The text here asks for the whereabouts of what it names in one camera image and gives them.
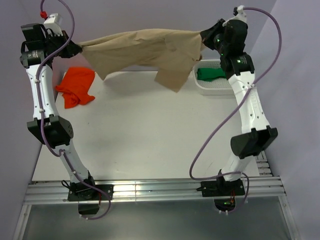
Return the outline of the beige t-shirt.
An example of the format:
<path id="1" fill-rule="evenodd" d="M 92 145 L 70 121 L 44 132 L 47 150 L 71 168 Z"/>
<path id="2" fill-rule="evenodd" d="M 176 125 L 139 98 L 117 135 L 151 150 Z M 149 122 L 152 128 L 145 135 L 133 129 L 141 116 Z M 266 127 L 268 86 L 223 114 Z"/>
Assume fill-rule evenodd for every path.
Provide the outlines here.
<path id="1" fill-rule="evenodd" d="M 155 82 L 177 93 L 205 48 L 198 31 L 142 29 L 80 42 L 82 55 L 103 80 L 131 66 L 157 69 Z"/>

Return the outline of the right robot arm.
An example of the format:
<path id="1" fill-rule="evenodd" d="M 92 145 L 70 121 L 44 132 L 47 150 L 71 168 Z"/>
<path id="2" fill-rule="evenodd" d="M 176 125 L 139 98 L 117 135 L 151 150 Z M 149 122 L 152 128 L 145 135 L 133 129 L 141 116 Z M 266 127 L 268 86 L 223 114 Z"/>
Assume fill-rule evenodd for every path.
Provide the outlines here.
<path id="1" fill-rule="evenodd" d="M 231 138 L 232 153 L 215 180 L 214 190 L 222 195 L 231 191 L 244 194 L 242 173 L 278 136 L 278 130 L 270 126 L 264 114 L 252 58 L 244 52 L 247 33 L 248 25 L 238 19 L 220 19 L 200 33 L 203 44 L 219 53 L 220 66 L 233 90 L 241 119 L 241 134 Z"/>

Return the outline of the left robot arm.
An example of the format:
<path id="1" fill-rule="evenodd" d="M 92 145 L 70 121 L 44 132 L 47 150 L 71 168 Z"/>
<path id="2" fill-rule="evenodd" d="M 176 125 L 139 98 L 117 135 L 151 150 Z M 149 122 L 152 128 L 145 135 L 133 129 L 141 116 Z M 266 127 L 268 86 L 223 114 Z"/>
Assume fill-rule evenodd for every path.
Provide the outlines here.
<path id="1" fill-rule="evenodd" d="M 82 49 L 65 31 L 56 33 L 43 24 L 26 24 L 21 30 L 25 40 L 21 44 L 20 62 L 30 81 L 33 98 L 33 120 L 27 122 L 27 129 L 63 162 L 70 177 L 69 183 L 61 182 L 69 191 L 68 198 L 93 200 L 98 196 L 98 188 L 74 147 L 71 123 L 59 115 L 52 87 L 54 58 L 69 59 Z"/>

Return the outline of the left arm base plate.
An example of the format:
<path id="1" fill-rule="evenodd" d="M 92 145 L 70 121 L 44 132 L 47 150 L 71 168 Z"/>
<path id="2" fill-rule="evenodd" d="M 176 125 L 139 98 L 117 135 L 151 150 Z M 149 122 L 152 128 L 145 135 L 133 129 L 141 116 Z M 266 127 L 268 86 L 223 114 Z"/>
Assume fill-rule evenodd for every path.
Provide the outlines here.
<path id="1" fill-rule="evenodd" d="M 84 186 L 82 190 L 75 191 L 72 188 L 69 190 L 67 201 L 68 202 L 84 202 L 84 201 L 108 201 L 113 198 L 114 185 L 113 184 L 98 184 L 95 186 L 97 189 L 103 191 L 108 195 L 106 197 L 101 192 L 92 188 Z"/>

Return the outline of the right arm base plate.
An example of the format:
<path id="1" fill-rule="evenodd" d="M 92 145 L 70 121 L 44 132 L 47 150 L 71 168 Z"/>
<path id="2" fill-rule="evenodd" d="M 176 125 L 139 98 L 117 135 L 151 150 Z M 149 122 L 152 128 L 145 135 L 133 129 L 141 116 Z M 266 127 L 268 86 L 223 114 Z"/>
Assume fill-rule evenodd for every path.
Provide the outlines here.
<path id="1" fill-rule="evenodd" d="M 196 191 L 201 192 L 202 197 L 205 198 L 245 195 L 245 188 L 241 179 L 225 181 L 223 177 L 219 177 L 217 180 L 201 181 L 200 187 L 198 187 Z"/>

